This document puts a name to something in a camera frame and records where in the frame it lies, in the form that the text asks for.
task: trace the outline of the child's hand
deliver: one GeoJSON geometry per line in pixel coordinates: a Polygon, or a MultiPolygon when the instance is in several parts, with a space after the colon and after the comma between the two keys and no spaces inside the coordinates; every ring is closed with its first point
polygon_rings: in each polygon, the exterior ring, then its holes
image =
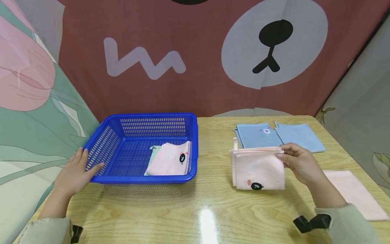
{"type": "Polygon", "coordinates": [[[70,199],[81,192],[104,166],[104,163],[100,163],[89,171],[85,171],[87,160],[88,150],[83,151],[79,148],[55,179],[53,193],[70,199]]]}
{"type": "Polygon", "coordinates": [[[285,167],[293,171],[301,183],[308,186],[312,183],[328,181],[311,152],[293,143],[280,147],[284,150],[284,154],[277,154],[277,157],[283,161],[285,167]]]}

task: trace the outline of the stack of towels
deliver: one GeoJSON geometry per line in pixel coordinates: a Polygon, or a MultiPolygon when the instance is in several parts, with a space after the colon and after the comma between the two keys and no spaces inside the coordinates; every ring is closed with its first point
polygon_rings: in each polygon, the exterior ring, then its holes
{"type": "Polygon", "coordinates": [[[280,146],[295,143],[312,153],[323,152],[325,147],[307,124],[283,125],[275,122],[273,130],[268,123],[238,124],[233,131],[243,148],[280,146]]]}
{"type": "Polygon", "coordinates": [[[188,172],[191,142],[181,145],[165,143],[152,146],[152,156],[145,175],[186,175],[188,172]]]}
{"type": "Polygon", "coordinates": [[[233,186],[240,190],[284,190],[284,165],[275,154],[280,147],[238,149],[237,138],[230,150],[233,186]]]}
{"type": "MultiPolygon", "coordinates": [[[[284,153],[280,147],[238,149],[233,139],[230,150],[233,186],[239,190],[284,190],[284,165],[276,154],[284,153]]],[[[350,171],[324,171],[348,203],[357,207],[369,221],[389,220],[388,215],[350,171]]]]}

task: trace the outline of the sleeve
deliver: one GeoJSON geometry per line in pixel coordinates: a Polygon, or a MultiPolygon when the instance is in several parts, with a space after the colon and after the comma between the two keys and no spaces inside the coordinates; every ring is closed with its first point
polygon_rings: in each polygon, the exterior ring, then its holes
{"type": "Polygon", "coordinates": [[[328,214],[331,217],[327,230],[334,244],[380,244],[375,230],[359,210],[348,204],[342,208],[316,208],[316,214],[328,214]]]}
{"type": "Polygon", "coordinates": [[[69,244],[72,236],[73,225],[70,218],[39,219],[26,225],[19,244],[69,244]]]}

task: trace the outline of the basket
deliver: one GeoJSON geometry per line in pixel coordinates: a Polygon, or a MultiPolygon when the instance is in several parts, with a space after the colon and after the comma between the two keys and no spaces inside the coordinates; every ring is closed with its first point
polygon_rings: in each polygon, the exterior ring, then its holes
{"type": "Polygon", "coordinates": [[[107,117],[84,148],[89,151],[87,170],[105,165],[91,180],[101,184],[185,183],[196,175],[198,159],[197,117],[191,113],[114,114],[107,117]],[[180,145],[191,141],[186,175],[144,176],[154,145],[180,145]]]}

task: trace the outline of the pink towel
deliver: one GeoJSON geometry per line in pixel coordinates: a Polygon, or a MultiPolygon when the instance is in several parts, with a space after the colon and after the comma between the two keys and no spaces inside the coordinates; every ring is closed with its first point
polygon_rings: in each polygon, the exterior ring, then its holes
{"type": "Polygon", "coordinates": [[[389,220],[381,205],[351,171],[324,170],[324,173],[344,199],[355,205],[366,220],[389,220]]]}
{"type": "Polygon", "coordinates": [[[191,142],[181,145],[165,143],[146,169],[148,175],[186,175],[191,142]]]}
{"type": "Polygon", "coordinates": [[[276,158],[280,147],[238,149],[237,138],[230,150],[233,186],[240,190],[284,190],[284,165],[276,158]]]}

